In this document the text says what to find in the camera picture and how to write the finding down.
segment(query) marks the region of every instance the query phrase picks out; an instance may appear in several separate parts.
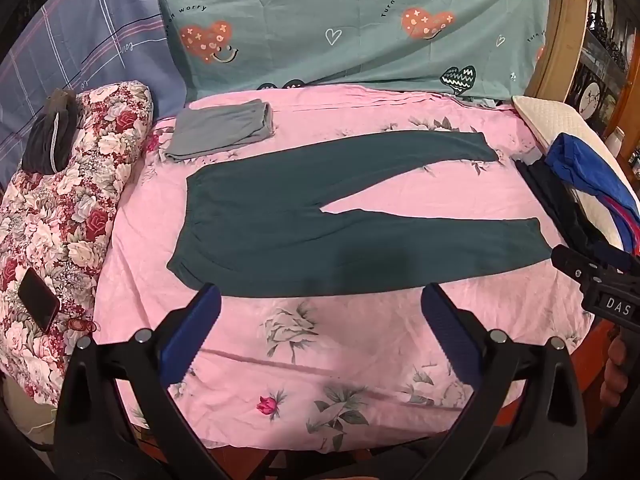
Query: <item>blue cloth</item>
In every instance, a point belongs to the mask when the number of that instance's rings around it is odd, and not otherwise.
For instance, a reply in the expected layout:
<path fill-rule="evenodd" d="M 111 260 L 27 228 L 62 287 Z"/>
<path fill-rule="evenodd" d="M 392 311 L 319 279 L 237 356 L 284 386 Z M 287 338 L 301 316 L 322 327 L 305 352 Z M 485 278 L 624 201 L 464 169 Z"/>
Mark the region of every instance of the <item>blue cloth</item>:
<path fill-rule="evenodd" d="M 603 195 L 611 197 L 627 209 L 640 224 L 640 213 L 628 187 L 619 179 L 610 165 L 583 140 L 569 134 L 558 135 L 549 147 L 545 161 L 560 179 L 568 182 L 575 189 L 597 198 Z M 631 230 L 615 210 L 608 206 L 607 208 L 611 211 L 613 221 L 620 232 L 625 251 L 632 252 L 634 244 Z"/>

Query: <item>floral blanket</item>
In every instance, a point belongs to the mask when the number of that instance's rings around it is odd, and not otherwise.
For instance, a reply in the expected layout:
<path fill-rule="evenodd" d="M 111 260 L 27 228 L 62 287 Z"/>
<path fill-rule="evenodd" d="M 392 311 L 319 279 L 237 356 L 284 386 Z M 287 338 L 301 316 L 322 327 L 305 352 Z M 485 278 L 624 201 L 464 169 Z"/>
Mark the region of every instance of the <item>floral blanket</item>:
<path fill-rule="evenodd" d="M 164 159 L 174 121 L 157 124 L 147 137 L 135 185 L 124 190 L 98 284 L 98 342 L 123 341 L 143 326 L 154 328 L 194 296 L 166 264 L 184 222 L 186 178 L 205 164 L 371 132 L 475 129 L 484 133 L 499 162 L 431 164 L 324 210 L 537 217 L 546 241 L 562 243 L 510 159 L 535 144 L 510 107 L 471 108 L 436 94 L 352 85 L 230 93 L 191 107 L 257 98 L 273 108 L 274 135 L 262 142 L 177 164 Z M 577 284 L 549 260 L 443 288 L 487 328 L 501 328 L 518 341 L 540 344 L 559 335 L 573 351 L 591 325 Z M 128 383 L 120 391 L 130 420 L 144 426 Z M 446 430 L 471 390 L 455 376 L 425 322 L 416 288 L 322 298 L 224 297 L 191 370 L 170 393 L 207 446 L 329 452 L 397 444 Z M 510 400 L 518 394 L 514 387 Z"/>
<path fill-rule="evenodd" d="M 78 338 L 98 330 L 98 276 L 120 194 L 152 120 L 139 82 L 78 96 L 82 118 L 68 166 L 54 175 L 18 170 L 0 207 L 0 366 L 37 402 L 56 404 Z M 17 295 L 32 267 L 60 299 L 43 334 Z"/>

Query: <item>white heart outline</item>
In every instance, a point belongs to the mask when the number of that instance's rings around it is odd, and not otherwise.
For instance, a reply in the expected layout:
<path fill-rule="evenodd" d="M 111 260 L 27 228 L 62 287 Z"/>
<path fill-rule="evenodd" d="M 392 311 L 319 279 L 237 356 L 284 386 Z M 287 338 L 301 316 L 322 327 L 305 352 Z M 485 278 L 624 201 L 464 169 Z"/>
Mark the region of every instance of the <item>white heart outline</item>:
<path fill-rule="evenodd" d="M 328 28 L 326 30 L 326 32 L 324 33 L 324 36 L 325 36 L 326 40 L 329 42 L 329 44 L 331 46 L 334 46 L 335 42 L 340 39 L 341 35 L 342 35 L 342 30 L 341 29 L 333 30 L 332 28 Z"/>

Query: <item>bed mattress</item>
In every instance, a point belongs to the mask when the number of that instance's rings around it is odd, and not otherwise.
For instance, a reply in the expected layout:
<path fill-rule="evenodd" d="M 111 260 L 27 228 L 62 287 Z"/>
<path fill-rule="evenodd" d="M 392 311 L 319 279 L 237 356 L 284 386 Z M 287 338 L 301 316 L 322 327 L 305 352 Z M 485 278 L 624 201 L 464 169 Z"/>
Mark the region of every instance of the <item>bed mattress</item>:
<path fill-rule="evenodd" d="M 95 301 L 98 343 L 154 328 L 194 291 L 167 268 L 184 222 L 186 178 L 217 164 L 380 131 L 483 132 L 499 161 L 439 162 L 328 205 L 422 218 L 538 218 L 547 243 L 562 240 L 510 157 L 535 140 L 510 107 L 467 107 L 426 92 L 361 86 L 268 89 L 204 98 L 191 107 L 273 107 L 274 136 L 192 161 L 164 158 L 175 120 L 156 124 L 120 200 Z M 558 335 L 573 351 L 592 321 L 576 283 L 550 260 L 443 285 L 488 329 L 542 344 Z M 134 424 L 143 415 L 128 384 Z M 448 429 L 472 391 L 453 373 L 420 312 L 420 288 L 314 298 L 224 297 L 222 314 L 184 381 L 170 393 L 206 446 L 330 452 L 406 442 Z M 520 394 L 514 386 L 508 401 Z"/>

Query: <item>folded gray cloth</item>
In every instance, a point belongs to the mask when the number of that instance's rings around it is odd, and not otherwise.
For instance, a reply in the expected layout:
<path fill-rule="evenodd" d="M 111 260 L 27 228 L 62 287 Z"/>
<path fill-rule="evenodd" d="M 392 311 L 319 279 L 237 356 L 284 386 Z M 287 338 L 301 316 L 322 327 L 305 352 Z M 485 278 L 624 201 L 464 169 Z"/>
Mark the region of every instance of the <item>folded gray cloth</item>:
<path fill-rule="evenodd" d="M 242 105 L 185 108 L 175 120 L 166 156 L 185 160 L 241 148 L 273 134 L 271 106 L 256 99 Z"/>

